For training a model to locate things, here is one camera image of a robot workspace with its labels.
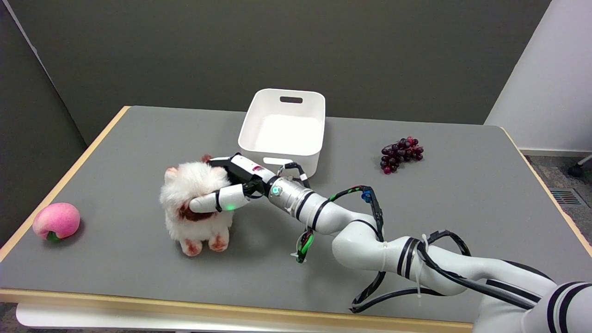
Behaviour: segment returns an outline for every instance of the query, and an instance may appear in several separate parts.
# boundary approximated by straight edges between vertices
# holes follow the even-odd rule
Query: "pink peach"
[[[80,213],[69,203],[53,203],[33,220],[33,232],[43,239],[59,241],[72,236],[80,226]]]

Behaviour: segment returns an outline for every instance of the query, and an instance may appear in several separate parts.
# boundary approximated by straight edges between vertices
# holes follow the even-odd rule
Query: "table top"
[[[40,205],[73,203],[83,220],[80,232],[57,245],[39,240],[29,230],[38,207],[0,252],[0,296],[364,328],[395,322],[401,330],[467,328],[455,322],[475,320],[480,295],[474,292],[426,296],[421,307],[414,296],[399,297],[348,315],[375,272],[341,267],[330,236],[316,237],[307,262],[296,263],[290,253],[303,226],[265,200],[236,212],[228,250],[184,256],[158,203],[164,171],[205,153],[234,154],[243,119],[244,113],[228,111],[123,109]],[[409,135],[424,146],[424,161],[381,174],[380,149]],[[325,196],[372,186],[384,211],[385,239],[449,229],[474,256],[531,265],[559,283],[592,274],[589,244],[498,127],[328,117],[310,181]],[[340,204],[369,210],[358,197]],[[456,251],[452,242],[438,245]],[[387,274],[377,294],[410,286]]]

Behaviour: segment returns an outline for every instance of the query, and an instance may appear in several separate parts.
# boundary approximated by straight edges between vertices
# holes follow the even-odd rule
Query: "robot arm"
[[[189,207],[194,212],[236,209],[248,203],[247,198],[257,191],[307,229],[324,235],[338,232],[332,251],[345,267],[393,272],[439,296],[460,294],[466,289],[483,293],[474,333],[583,333],[592,326],[590,283],[557,286],[533,268],[456,254],[429,245],[425,239],[403,236],[387,242],[382,238],[382,212],[375,198],[367,200],[372,204],[372,216],[352,212],[239,154],[209,163],[224,167],[233,185],[193,199]],[[487,282],[476,282],[481,279]],[[374,287],[380,281],[379,274]],[[362,293],[363,298],[375,288],[368,290]]]

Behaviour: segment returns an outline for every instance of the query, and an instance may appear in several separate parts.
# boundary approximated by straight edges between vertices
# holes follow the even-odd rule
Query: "red grapes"
[[[385,175],[392,174],[397,170],[402,161],[409,162],[412,159],[421,161],[423,159],[423,147],[419,147],[419,140],[413,137],[402,138],[393,145],[382,149],[380,168]]]

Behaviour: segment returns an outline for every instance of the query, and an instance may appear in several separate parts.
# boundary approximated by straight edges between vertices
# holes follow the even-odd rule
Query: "gray wall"
[[[9,0],[87,143],[123,105],[483,124],[550,0]]]
[[[85,147],[49,78],[0,4],[0,246]]]

